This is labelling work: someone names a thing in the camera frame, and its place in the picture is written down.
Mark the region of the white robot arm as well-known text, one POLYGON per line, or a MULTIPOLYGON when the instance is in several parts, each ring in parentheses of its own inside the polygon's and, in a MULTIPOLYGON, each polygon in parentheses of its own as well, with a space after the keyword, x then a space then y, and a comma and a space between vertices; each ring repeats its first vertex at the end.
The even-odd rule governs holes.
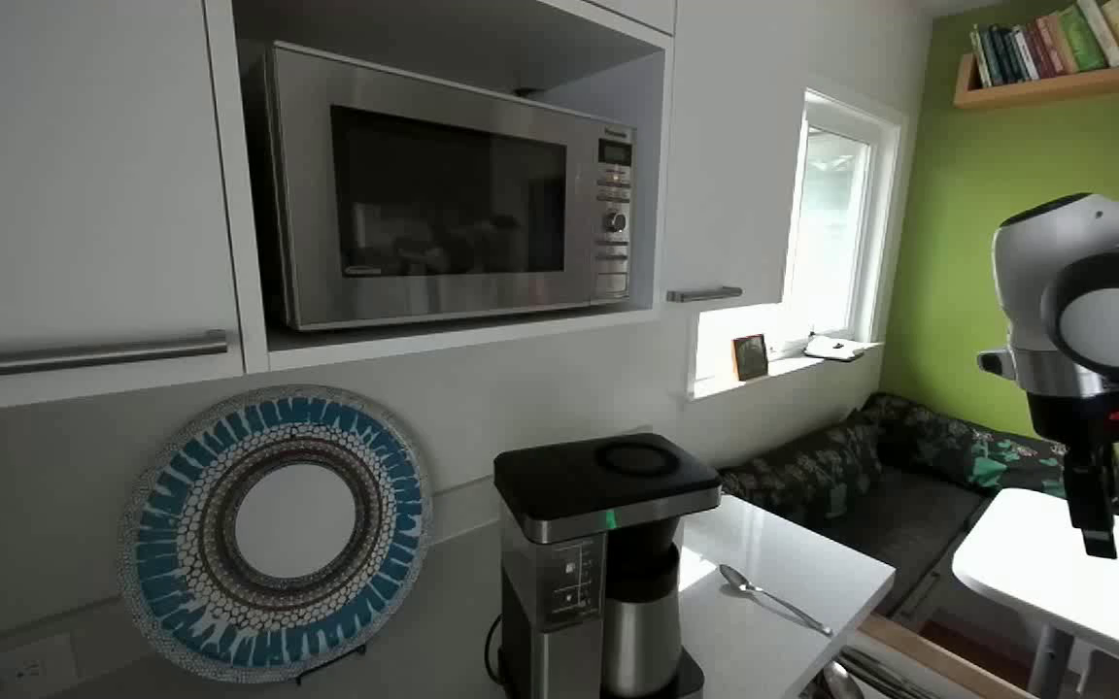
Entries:
POLYGON ((1009 323, 981 359, 1026 391, 1036 434, 1065 451, 1069 522, 1088 557, 1114 557, 1119 446, 1119 202, 1065 193, 994 229, 994 291, 1009 323))

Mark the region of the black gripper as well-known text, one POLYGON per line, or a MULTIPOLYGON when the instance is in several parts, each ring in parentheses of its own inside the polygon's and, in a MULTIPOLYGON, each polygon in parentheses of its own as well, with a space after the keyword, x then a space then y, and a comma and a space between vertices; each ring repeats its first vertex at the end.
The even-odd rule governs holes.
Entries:
POLYGON ((1114 558, 1119 383, 1062 352, 1026 352, 1035 433, 1065 446, 1069 522, 1095 558, 1114 558))

